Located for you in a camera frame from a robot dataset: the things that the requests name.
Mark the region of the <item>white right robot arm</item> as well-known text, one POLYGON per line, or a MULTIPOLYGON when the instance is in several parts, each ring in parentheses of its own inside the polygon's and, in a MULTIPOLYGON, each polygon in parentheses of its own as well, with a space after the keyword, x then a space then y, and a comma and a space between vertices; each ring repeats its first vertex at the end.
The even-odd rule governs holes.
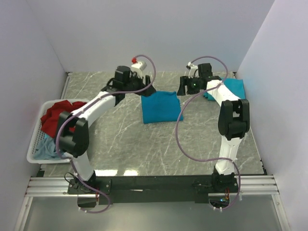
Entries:
POLYGON ((250 129, 249 101, 240 99, 227 88, 220 77, 214 76, 210 63, 187 64, 189 74, 180 77, 178 96, 195 95, 206 90, 220 106, 218 131, 221 135, 219 160, 214 171, 219 175, 211 180, 213 190, 222 192, 228 186, 224 177, 235 171, 235 161, 242 139, 250 129))

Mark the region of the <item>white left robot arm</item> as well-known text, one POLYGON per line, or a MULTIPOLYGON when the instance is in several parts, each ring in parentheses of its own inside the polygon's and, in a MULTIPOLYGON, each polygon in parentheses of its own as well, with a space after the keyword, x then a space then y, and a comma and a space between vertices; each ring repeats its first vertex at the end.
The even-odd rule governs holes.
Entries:
POLYGON ((117 106, 128 93, 148 97, 156 92, 149 75, 143 76, 146 63, 137 61, 128 66, 118 66, 115 75, 91 101, 73 112, 59 115, 55 137, 56 151, 61 159, 71 162, 79 188, 84 193, 96 189, 95 172, 87 155, 90 143, 90 126, 107 110, 117 106))

